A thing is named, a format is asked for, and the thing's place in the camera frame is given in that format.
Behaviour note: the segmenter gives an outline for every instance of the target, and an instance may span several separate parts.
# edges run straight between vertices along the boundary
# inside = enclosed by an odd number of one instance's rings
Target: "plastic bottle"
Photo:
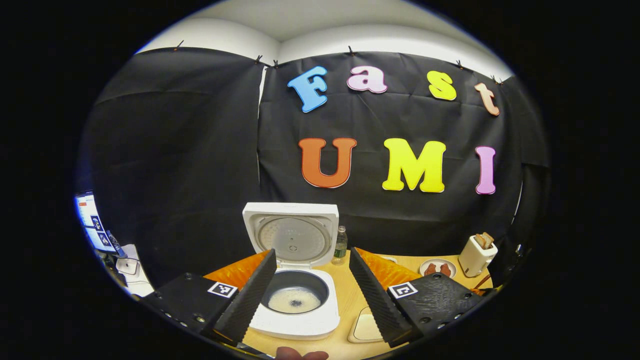
[[[333,259],[331,263],[334,265],[344,264],[344,256],[347,254],[347,229],[340,225],[338,226],[338,238],[335,241],[335,251],[333,252]]]

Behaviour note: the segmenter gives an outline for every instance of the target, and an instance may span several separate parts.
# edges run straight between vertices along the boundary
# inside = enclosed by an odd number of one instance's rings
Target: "blue letter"
[[[296,89],[298,96],[302,99],[302,112],[304,113],[326,103],[326,96],[318,95],[316,92],[316,89],[326,91],[326,83],[317,75],[326,75],[326,69],[322,66],[316,66],[287,84],[288,87]]]

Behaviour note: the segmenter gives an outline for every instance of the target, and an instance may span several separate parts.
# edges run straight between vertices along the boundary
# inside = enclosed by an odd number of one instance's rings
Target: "inner pot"
[[[322,306],[329,288],[322,279],[309,272],[284,270],[273,274],[260,302],[283,314],[303,314]]]

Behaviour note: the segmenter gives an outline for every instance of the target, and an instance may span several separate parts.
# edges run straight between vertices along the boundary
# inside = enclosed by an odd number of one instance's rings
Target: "computer screen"
[[[76,208],[86,237],[91,242],[91,245],[96,250],[118,254],[119,246],[111,242],[109,233],[102,225],[98,209],[95,206],[93,192],[76,194]]]

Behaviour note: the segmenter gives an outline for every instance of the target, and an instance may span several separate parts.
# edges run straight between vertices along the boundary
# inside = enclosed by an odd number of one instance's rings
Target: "hand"
[[[275,360],[327,360],[328,358],[329,354],[324,351],[313,351],[302,356],[293,348],[279,347],[278,350],[276,350]]]

